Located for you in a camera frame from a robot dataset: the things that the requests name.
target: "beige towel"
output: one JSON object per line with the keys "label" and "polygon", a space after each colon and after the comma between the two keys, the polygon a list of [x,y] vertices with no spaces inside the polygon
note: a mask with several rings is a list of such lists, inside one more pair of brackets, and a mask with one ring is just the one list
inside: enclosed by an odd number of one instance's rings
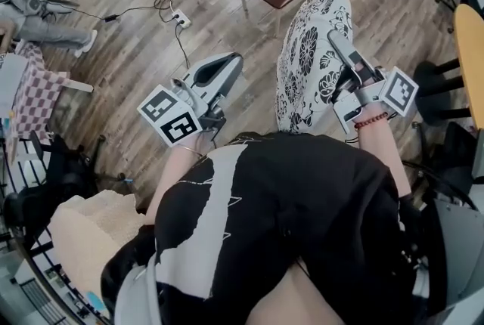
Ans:
{"label": "beige towel", "polygon": [[58,206],[49,225],[54,252],[73,285],[101,298],[106,263],[143,225],[135,195],[103,190],[90,199],[75,196]]}

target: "yellow wooden tabletop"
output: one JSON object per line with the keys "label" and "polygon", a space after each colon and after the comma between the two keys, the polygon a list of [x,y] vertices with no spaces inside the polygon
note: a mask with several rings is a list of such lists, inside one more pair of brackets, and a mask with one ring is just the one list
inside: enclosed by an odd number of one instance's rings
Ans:
{"label": "yellow wooden tabletop", "polygon": [[469,5],[460,4],[454,28],[470,113],[476,128],[484,128],[484,20]]}

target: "white floral pants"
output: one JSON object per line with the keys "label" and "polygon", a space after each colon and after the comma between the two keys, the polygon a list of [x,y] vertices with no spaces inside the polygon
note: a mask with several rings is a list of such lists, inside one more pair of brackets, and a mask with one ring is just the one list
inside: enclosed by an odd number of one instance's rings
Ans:
{"label": "white floral pants", "polygon": [[324,115],[343,66],[327,34],[352,42],[349,0],[306,0],[287,31],[278,58],[275,111],[283,132],[306,133]]}

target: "power strip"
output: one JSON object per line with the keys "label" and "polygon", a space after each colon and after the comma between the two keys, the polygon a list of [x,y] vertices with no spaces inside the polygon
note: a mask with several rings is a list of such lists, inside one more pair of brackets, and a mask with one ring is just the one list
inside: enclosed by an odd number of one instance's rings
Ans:
{"label": "power strip", "polygon": [[191,25],[191,21],[179,9],[173,12],[172,16],[175,18],[176,21],[178,21],[183,29],[186,29]]}

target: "checkered tablecloth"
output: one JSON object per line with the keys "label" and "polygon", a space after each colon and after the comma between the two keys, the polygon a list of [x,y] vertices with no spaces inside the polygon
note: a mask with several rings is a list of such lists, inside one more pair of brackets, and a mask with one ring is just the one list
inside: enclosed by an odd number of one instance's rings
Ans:
{"label": "checkered tablecloth", "polygon": [[48,137],[45,127],[68,78],[65,73],[59,75],[47,71],[40,48],[32,43],[27,43],[19,55],[26,57],[28,63],[12,107],[13,116],[6,140],[10,159],[14,159],[18,138],[29,138],[32,130],[41,140]]}

